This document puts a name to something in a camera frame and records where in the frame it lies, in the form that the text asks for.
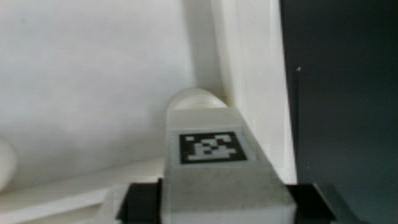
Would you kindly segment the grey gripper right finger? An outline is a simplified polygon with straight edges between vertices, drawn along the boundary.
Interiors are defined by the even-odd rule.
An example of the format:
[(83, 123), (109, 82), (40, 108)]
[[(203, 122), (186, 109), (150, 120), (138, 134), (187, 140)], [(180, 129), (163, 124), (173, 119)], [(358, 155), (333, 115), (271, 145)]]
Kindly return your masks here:
[(354, 214), (331, 185), (289, 184), (287, 191), (296, 202), (294, 224), (354, 224)]

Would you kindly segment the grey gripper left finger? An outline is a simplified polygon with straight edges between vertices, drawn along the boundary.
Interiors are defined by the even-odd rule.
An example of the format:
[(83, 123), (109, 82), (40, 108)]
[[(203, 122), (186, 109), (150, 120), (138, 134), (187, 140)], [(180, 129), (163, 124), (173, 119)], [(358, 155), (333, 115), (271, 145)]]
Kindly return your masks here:
[(106, 193), (95, 224), (161, 224), (161, 182), (116, 184)]

